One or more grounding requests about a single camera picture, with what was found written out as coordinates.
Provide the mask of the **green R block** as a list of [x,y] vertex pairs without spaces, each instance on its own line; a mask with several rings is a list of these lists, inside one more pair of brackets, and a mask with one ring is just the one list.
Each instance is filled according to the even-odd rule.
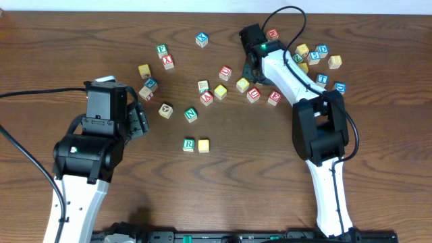
[[194,139],[185,138],[183,140],[182,149],[185,152],[194,152],[195,141]]

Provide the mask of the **yellow O block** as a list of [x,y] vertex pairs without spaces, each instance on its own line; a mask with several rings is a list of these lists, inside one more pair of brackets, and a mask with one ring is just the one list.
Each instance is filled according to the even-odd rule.
[[210,151],[209,140],[203,139],[198,141],[198,151],[200,153],[208,153]]

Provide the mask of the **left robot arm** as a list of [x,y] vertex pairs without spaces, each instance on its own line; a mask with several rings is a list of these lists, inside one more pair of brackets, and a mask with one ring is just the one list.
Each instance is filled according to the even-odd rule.
[[126,145],[149,125],[131,86],[106,76],[84,83],[86,113],[53,149],[53,193],[45,242],[90,242],[95,219]]

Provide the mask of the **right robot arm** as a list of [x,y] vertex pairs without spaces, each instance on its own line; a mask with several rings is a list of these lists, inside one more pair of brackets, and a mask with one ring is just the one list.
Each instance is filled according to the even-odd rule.
[[352,227],[343,185],[348,118],[342,94],[313,82],[280,40],[268,40],[258,24],[239,32],[246,54],[244,74],[253,83],[273,84],[292,106],[292,140],[310,170],[317,200],[317,226],[326,238]]

